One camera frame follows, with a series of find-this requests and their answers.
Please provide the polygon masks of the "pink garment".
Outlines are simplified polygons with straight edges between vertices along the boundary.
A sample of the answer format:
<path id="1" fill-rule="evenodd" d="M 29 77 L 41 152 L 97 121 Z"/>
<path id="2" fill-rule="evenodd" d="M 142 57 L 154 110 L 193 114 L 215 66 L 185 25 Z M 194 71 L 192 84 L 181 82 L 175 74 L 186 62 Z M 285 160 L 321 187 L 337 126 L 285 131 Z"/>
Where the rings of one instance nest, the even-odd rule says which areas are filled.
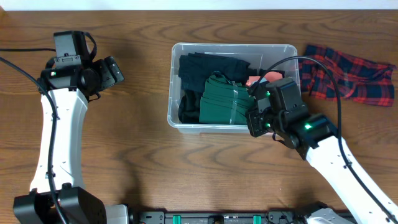
<path id="1" fill-rule="evenodd" d="M 284 77 L 283 73 L 275 72 L 275 71 L 266 73 L 263 78 L 261 78 L 260 76 L 250 76 L 248 81 L 246 82 L 246 86 L 249 87 L 257 81 L 260 81 L 261 83 L 262 82 L 274 82 L 276 80 L 282 79 L 283 77 Z"/>

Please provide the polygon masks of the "dark green garment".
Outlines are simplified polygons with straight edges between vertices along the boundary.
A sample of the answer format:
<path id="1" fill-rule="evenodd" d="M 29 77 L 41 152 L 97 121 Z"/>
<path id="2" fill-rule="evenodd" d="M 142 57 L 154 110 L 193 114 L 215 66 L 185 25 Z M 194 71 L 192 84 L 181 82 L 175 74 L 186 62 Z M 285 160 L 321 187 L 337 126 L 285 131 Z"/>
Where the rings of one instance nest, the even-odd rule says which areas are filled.
<path id="1" fill-rule="evenodd" d="M 205 82 L 205 91 L 200 100 L 199 122 L 247 125 L 246 112 L 253 105 L 254 98 L 249 96 L 245 86 L 216 71 Z"/>

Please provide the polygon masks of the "black garment with stripe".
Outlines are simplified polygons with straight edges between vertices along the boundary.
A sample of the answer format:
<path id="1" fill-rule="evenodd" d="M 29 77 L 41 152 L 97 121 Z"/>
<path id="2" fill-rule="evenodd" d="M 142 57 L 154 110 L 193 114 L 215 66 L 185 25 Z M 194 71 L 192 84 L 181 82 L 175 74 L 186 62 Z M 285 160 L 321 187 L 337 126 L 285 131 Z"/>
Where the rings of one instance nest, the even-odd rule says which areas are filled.
<path id="1" fill-rule="evenodd" d="M 206 80 L 214 72 L 236 83 L 246 83 L 249 76 L 257 75 L 257 69 L 249 66 L 249 62 L 241 59 L 195 52 L 180 56 L 178 76 L 183 90 L 203 93 Z"/>

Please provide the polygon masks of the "red plaid shirt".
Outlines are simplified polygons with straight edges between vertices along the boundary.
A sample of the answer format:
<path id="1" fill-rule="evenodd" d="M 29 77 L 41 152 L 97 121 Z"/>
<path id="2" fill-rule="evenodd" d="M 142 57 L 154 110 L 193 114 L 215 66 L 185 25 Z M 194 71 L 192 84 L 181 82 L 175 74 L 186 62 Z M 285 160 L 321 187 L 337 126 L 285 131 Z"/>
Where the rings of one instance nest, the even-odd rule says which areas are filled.
<path id="1" fill-rule="evenodd" d="M 394 104 L 395 65 L 373 62 L 321 45 L 308 45 L 304 55 L 318 60 L 332 73 L 343 99 L 374 106 Z M 334 86 L 321 65 L 301 60 L 299 74 L 302 92 L 318 99 L 336 100 Z"/>

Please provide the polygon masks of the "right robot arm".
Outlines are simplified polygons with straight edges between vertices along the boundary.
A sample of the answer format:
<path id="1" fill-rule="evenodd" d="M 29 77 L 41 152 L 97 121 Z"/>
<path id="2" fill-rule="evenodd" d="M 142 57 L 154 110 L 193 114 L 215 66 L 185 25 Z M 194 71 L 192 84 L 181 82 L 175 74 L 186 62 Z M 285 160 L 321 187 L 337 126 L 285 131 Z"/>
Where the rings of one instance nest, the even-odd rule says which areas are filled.
<path id="1" fill-rule="evenodd" d="M 358 223 L 397 223 L 397 205 L 361 167 L 338 130 L 322 114 L 308 110 L 276 112 L 271 108 L 246 113 L 252 136 L 280 136 L 332 186 Z"/>

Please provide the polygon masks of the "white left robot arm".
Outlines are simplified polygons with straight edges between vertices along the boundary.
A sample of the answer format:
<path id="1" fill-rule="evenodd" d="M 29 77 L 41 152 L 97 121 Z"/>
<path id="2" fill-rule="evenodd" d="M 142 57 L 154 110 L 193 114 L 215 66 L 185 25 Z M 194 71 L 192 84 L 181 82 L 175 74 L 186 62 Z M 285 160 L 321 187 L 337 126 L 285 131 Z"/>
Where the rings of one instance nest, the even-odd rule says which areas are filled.
<path id="1" fill-rule="evenodd" d="M 27 195 L 14 199 L 20 223 L 129 223 L 127 206 L 104 203 L 85 190 L 81 171 L 81 137 L 89 97 L 121 82 L 114 57 L 94 63 L 47 66 L 38 82 L 44 114 L 37 169 Z"/>

